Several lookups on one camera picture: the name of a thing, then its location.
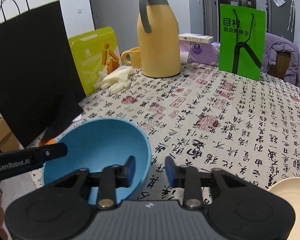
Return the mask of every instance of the white glove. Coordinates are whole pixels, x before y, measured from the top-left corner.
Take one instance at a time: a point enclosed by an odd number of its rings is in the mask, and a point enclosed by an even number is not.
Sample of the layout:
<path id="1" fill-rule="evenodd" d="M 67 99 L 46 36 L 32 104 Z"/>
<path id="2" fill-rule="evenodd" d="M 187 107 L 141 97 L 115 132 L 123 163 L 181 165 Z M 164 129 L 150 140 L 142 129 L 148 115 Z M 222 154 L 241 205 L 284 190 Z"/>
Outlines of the white glove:
<path id="1" fill-rule="evenodd" d="M 96 89 L 107 89 L 108 87 L 110 87 L 109 91 L 112 94 L 115 94 L 123 88 L 127 88 L 128 86 L 130 86 L 131 80 L 129 80 L 128 77 L 130 75 L 133 75 L 135 72 L 135 69 L 131 66 L 120 66 L 109 75 L 104 72 L 99 72 L 102 81 L 95 83 L 93 87 Z"/>

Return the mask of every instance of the mug handle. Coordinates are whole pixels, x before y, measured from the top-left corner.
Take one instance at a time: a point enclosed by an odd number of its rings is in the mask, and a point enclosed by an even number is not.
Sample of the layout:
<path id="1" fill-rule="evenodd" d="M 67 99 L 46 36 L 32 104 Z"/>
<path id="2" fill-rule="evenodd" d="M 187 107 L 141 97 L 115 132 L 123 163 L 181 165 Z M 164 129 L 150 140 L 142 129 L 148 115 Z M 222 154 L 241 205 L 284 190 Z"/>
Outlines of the mug handle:
<path id="1" fill-rule="evenodd" d="M 128 61 L 127 60 L 127 55 L 130 54 L 130 52 L 128 50 L 124 51 L 122 54 L 121 54 L 121 60 L 123 63 L 125 64 L 128 64 L 128 65 L 131 65 L 131 61 Z"/>

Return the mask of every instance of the gray refrigerator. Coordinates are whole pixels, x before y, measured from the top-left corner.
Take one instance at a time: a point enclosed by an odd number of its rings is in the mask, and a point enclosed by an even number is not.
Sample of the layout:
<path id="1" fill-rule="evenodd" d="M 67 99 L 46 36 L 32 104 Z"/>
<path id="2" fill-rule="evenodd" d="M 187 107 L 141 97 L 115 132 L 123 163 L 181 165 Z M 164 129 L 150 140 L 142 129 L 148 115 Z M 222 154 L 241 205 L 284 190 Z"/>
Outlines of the gray refrigerator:
<path id="1" fill-rule="evenodd" d="M 293 17 L 288 30 L 291 3 L 292 0 L 285 0 L 285 3 L 278 7 L 274 0 L 267 0 L 267 32 L 293 42 L 295 25 Z"/>

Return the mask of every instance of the blue bowl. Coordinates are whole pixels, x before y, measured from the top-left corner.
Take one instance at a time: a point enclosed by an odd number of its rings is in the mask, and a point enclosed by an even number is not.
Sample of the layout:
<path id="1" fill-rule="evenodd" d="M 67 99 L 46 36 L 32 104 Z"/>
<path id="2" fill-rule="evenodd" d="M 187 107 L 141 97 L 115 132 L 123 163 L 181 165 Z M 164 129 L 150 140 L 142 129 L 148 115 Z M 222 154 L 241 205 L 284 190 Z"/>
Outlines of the blue bowl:
<path id="1" fill-rule="evenodd" d="M 117 188 L 117 203 L 137 199 L 145 186 L 151 162 L 151 148 L 143 131 L 131 122 L 99 118 L 84 122 L 58 142 L 68 147 L 65 157 L 48 161 L 42 171 L 42 183 L 48 184 L 80 168 L 100 172 L 106 166 L 124 165 L 130 155 L 136 158 L 136 170 L 130 188 Z M 89 203 L 96 204 L 98 188 L 92 188 Z"/>

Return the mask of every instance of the yellow mug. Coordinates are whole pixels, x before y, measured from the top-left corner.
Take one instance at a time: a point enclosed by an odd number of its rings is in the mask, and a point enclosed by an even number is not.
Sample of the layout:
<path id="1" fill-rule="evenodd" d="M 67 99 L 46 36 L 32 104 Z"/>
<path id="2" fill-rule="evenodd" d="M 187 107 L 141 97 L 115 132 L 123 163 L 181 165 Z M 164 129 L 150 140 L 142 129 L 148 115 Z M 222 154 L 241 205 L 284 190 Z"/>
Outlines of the yellow mug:
<path id="1" fill-rule="evenodd" d="M 121 54 L 121 60 L 124 64 L 131 65 L 133 68 L 141 68 L 140 48 L 135 47 L 126 50 Z"/>

